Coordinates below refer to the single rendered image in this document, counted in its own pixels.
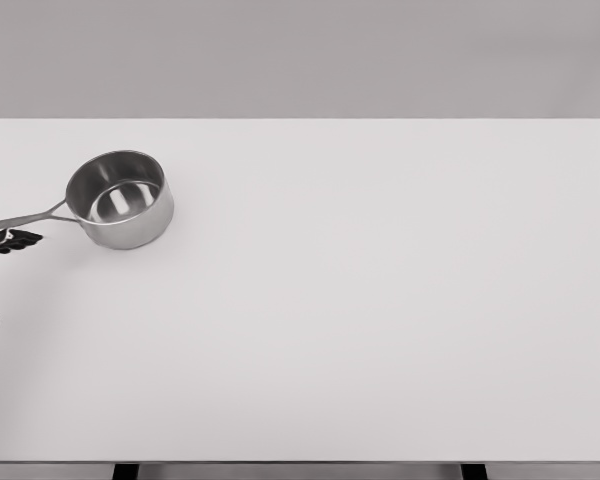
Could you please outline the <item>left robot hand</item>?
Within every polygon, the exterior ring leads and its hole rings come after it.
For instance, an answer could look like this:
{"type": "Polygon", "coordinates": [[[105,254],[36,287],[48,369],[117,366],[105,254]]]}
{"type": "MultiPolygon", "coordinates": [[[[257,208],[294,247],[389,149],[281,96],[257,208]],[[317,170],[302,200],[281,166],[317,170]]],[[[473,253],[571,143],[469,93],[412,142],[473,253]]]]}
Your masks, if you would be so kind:
{"type": "Polygon", "coordinates": [[[43,238],[43,235],[26,230],[2,229],[0,230],[0,254],[6,255],[35,246],[43,238]]]}

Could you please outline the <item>silver saucepan with long handle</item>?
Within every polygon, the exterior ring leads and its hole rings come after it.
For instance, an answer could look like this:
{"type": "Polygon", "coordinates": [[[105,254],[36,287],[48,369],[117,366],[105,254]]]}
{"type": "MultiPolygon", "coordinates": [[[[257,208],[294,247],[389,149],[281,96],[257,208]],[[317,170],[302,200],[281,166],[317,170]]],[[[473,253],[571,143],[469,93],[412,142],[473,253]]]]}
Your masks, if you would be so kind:
{"type": "Polygon", "coordinates": [[[0,230],[46,220],[73,222],[101,247],[132,250],[158,239],[174,209],[160,163],[143,152],[117,150],[81,165],[60,202],[39,213],[1,219],[0,230]]]}

